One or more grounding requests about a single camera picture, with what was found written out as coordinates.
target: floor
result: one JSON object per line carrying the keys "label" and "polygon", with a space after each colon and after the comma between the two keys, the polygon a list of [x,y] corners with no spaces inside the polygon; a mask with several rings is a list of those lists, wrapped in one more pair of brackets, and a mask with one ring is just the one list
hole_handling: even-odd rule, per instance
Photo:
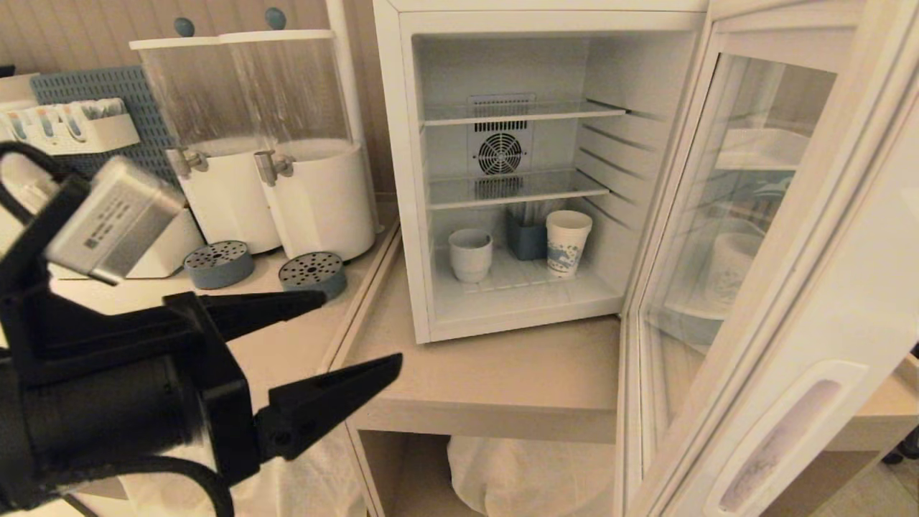
{"label": "floor", "polygon": [[878,465],[811,517],[916,517],[919,461]]}

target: white cloth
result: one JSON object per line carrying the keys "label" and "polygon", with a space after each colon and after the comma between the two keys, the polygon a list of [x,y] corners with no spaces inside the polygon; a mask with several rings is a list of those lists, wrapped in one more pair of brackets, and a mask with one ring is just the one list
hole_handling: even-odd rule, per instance
{"label": "white cloth", "polygon": [[596,517],[613,504],[614,446],[450,439],[453,489],[489,517]]}
{"label": "white cloth", "polygon": [[[292,462],[275,458],[232,489],[237,517],[366,517],[361,485],[351,465],[344,428],[326,435]],[[170,456],[213,468],[205,447],[181,447]],[[175,474],[121,477],[138,517],[210,517],[210,500],[196,483]]]}

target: blue container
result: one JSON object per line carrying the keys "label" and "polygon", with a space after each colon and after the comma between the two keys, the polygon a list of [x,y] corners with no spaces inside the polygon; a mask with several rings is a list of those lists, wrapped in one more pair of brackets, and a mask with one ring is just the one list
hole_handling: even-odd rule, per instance
{"label": "blue container", "polygon": [[545,224],[522,226],[510,213],[505,218],[507,228],[507,247],[517,260],[536,260],[546,258],[549,245],[549,231]]}

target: drink dispenser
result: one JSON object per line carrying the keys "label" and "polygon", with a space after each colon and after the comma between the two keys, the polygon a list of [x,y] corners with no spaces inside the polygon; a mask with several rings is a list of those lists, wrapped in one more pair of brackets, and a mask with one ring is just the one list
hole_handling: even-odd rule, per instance
{"label": "drink dispenser", "polygon": [[288,257],[344,260],[374,242],[364,150],[353,138],[331,30],[220,36],[236,64],[255,131],[258,177]]}
{"label": "drink dispenser", "polygon": [[179,145],[166,156],[207,241],[240,240],[251,253],[280,246],[253,159],[262,143],[226,45],[170,38],[130,47]]}

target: fridge door handle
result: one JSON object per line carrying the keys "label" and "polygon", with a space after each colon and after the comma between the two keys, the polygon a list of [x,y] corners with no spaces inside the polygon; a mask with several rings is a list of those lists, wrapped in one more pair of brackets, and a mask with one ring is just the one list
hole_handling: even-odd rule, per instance
{"label": "fridge door handle", "polygon": [[768,502],[777,495],[773,482],[787,477],[791,467],[800,467],[793,465],[800,462],[800,454],[823,438],[813,424],[832,414],[867,371],[864,364],[839,360],[809,368],[740,440],[712,486],[706,517],[764,510],[766,496]]}

